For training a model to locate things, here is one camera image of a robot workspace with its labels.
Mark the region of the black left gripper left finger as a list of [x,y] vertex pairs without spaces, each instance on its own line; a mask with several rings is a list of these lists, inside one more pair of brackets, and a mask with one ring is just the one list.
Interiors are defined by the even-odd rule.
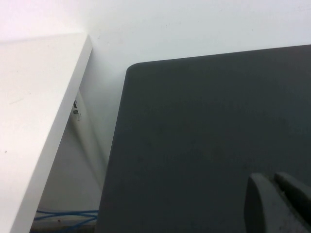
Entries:
[[272,181],[260,173],[249,176],[244,203],[248,233],[300,233],[301,219]]

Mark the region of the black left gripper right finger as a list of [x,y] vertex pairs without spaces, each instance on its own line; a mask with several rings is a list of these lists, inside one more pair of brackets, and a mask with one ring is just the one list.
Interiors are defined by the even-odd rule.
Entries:
[[311,231],[311,187],[285,172],[274,175],[277,200],[274,228],[277,233]]

